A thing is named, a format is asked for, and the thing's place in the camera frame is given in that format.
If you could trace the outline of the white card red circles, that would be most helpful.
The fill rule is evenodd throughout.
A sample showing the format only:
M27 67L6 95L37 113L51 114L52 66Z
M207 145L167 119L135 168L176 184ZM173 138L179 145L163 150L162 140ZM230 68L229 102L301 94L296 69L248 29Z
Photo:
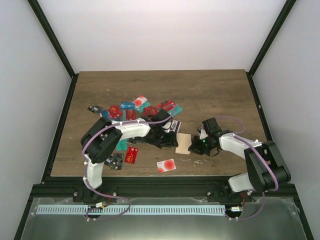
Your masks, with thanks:
M156 163L159 173L164 173L176 169L176 164L173 158L159 161Z

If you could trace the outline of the beige leather card holder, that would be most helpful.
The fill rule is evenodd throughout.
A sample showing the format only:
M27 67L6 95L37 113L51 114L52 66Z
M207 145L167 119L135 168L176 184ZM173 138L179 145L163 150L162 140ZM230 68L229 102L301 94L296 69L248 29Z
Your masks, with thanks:
M175 148L176 154L189 155L191 152L189 151L189 147L192 144L192 136L187 133L178 133L176 135L176 140L178 143L178 147Z

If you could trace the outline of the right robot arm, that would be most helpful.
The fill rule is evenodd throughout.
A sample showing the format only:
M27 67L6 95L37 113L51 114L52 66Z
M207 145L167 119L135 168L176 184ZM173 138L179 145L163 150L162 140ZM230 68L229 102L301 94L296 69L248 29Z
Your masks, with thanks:
M229 129L223 130L213 117L202 122L188 150L209 156L214 149L245 160L247 172L232 176L222 188L223 198L229 202L236 200L240 192L275 192L291 181L289 168L275 142L250 140Z

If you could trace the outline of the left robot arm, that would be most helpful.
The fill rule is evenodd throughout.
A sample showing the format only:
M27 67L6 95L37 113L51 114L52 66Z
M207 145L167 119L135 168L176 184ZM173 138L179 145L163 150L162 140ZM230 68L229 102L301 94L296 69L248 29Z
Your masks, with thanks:
M164 128L166 123L173 123L173 115L161 109L150 118L126 121L111 121L102 116L80 140L85 165L82 178L86 186L85 197L91 202L101 198L104 162L112 155L119 141L138 139L159 149L177 147L177 134Z

